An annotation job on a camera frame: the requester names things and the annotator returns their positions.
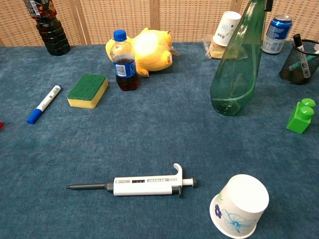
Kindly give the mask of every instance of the soda can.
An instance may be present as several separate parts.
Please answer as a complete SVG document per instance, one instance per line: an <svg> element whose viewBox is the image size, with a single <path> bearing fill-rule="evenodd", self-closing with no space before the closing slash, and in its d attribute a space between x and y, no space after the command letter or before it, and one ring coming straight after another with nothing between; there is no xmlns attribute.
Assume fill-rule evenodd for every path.
<svg viewBox="0 0 319 239"><path fill-rule="evenodd" d="M268 27L263 51L269 54L280 53L292 25L293 18L291 16L287 14L275 16Z"/></svg>

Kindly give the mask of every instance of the blue flower print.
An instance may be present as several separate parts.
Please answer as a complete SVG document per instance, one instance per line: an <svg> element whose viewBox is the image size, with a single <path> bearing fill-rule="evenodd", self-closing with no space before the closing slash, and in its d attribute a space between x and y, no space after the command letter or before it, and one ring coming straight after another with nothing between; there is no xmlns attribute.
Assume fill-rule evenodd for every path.
<svg viewBox="0 0 319 239"><path fill-rule="evenodd" d="M222 25L221 29L223 29L223 31L227 31L228 26L224 24L224 25Z"/></svg>
<svg viewBox="0 0 319 239"><path fill-rule="evenodd" d="M219 218L221 218L221 211L219 209L218 204L215 205L215 214L216 216L218 216Z"/></svg>
<svg viewBox="0 0 319 239"><path fill-rule="evenodd" d="M225 225L229 230L236 230L238 233L247 230L256 220L249 220L242 218L241 216L228 213L225 209L221 210Z"/></svg>

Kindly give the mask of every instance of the dark liquid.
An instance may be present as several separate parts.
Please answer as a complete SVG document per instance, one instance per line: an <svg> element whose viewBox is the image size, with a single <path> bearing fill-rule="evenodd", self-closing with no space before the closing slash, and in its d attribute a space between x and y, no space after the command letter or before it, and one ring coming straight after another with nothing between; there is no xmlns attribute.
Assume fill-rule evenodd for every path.
<svg viewBox="0 0 319 239"><path fill-rule="evenodd" d="M36 28L51 55L61 56L70 50L64 29L56 17L37 20Z"/></svg>
<svg viewBox="0 0 319 239"><path fill-rule="evenodd" d="M126 64L130 62L132 62L132 59L130 58L122 58L115 61L115 63L119 64ZM116 76L116 82L118 83L122 91L134 91L139 85L139 76L137 73L129 78L121 78Z"/></svg>

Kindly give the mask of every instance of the yellow sponge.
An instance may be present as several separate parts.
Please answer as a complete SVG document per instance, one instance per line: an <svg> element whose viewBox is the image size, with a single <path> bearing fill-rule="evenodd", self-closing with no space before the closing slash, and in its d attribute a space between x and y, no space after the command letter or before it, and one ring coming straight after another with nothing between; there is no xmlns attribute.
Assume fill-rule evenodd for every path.
<svg viewBox="0 0 319 239"><path fill-rule="evenodd" d="M100 101L108 80L103 75L86 74L76 83L67 96L70 106L93 109Z"/></svg>

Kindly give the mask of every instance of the green block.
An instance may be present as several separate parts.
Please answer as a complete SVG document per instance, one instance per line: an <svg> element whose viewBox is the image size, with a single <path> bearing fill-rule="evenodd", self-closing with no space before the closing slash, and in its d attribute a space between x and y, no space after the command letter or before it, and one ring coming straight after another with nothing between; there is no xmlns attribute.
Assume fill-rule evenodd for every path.
<svg viewBox="0 0 319 239"><path fill-rule="evenodd" d="M313 110L315 105L312 99L303 99L301 102L298 102L289 116L287 129L296 133L303 133L315 114Z"/></svg>
<svg viewBox="0 0 319 239"><path fill-rule="evenodd" d="M76 83L67 98L91 101L105 79L104 75L86 74Z"/></svg>

